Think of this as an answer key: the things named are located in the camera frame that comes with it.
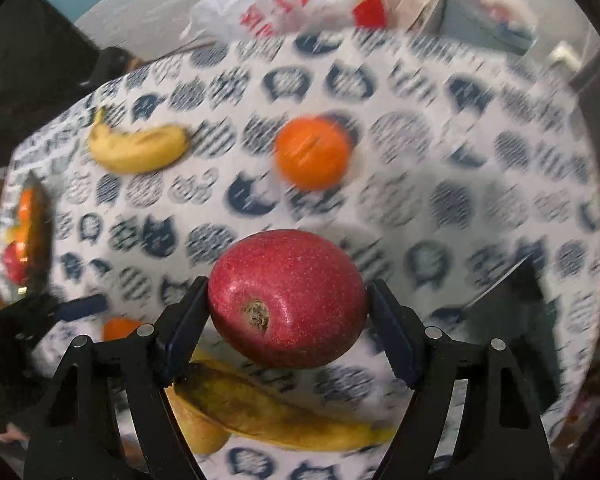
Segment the person's left hand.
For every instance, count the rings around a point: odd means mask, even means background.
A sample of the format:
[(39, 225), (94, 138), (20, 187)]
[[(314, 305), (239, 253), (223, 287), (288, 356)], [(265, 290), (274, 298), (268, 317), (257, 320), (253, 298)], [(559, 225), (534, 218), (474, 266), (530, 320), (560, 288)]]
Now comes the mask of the person's left hand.
[(29, 436), (18, 426), (12, 422), (8, 422), (6, 425), (0, 424), (0, 442), (5, 444), (14, 442), (27, 444), (29, 442)]

